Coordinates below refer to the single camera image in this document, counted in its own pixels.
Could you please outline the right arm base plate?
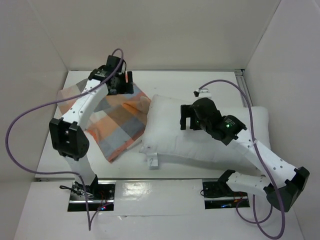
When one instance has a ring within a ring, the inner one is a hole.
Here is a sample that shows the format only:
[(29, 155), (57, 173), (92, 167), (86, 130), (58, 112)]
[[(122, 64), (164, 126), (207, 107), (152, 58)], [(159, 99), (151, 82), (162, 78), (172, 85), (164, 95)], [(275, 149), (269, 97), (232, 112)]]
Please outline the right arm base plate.
[(217, 179), (203, 179), (200, 195), (204, 198), (204, 208), (211, 209), (232, 209), (249, 208), (250, 203), (246, 192), (234, 192), (227, 190), (223, 192), (219, 188)]

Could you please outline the checkered orange grey pillowcase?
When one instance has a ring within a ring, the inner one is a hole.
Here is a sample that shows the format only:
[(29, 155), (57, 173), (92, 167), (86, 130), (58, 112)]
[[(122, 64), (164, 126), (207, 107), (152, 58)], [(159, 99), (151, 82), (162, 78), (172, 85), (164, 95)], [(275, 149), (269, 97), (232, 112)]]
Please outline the checkered orange grey pillowcase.
[[(58, 92), (59, 115), (62, 117), (86, 85), (87, 79)], [(113, 162), (145, 131), (150, 99), (135, 84), (133, 94), (107, 95), (91, 114), (84, 133), (88, 132), (97, 143), (104, 158)]]

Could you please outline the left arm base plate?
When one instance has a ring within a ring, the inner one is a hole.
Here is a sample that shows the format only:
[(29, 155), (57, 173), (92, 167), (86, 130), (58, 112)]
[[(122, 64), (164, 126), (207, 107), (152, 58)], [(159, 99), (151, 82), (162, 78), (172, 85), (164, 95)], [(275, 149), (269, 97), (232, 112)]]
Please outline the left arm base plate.
[[(72, 186), (60, 185), (61, 190), (69, 191), (68, 212), (85, 212), (84, 191), (75, 183)], [(100, 210), (111, 212), (114, 210), (116, 183), (110, 181), (99, 181), (95, 193), (88, 194), (88, 209), (90, 212)]]

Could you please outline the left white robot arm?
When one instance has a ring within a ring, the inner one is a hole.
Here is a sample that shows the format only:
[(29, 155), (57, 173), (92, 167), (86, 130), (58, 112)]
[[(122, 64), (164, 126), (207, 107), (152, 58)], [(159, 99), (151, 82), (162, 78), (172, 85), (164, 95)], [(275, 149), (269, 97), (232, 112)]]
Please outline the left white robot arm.
[(75, 172), (75, 183), (88, 200), (99, 193), (98, 177), (93, 172), (87, 152), (90, 142), (84, 131), (91, 114), (108, 95), (133, 94), (133, 81), (125, 76), (124, 60), (111, 54), (106, 64), (94, 69), (88, 76), (81, 96), (59, 119), (52, 118), (49, 132), (52, 147)]

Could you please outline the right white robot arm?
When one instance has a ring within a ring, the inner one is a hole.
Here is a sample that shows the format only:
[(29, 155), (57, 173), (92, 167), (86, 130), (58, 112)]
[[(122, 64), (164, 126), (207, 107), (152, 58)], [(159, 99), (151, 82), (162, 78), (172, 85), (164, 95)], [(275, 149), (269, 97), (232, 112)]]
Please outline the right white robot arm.
[(223, 196), (244, 192), (266, 197), (277, 210), (287, 213), (302, 191), (310, 176), (305, 167), (295, 167), (276, 155), (252, 136), (246, 125), (234, 115), (222, 115), (215, 103), (200, 98), (193, 104), (180, 107), (180, 128), (203, 130), (213, 139), (223, 143), (251, 162), (262, 176), (252, 176), (235, 170), (226, 170), (218, 179), (218, 190)]

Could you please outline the white pillow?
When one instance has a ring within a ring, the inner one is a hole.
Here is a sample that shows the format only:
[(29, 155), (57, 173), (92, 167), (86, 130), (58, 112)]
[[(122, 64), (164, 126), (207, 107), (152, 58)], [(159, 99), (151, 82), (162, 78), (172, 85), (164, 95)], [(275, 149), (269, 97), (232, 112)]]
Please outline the white pillow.
[(154, 95), (147, 114), (140, 153), (157, 154), (161, 163), (210, 170), (235, 170), (257, 175), (259, 170), (238, 151), (213, 139), (205, 131), (181, 129), (181, 105), (187, 101)]

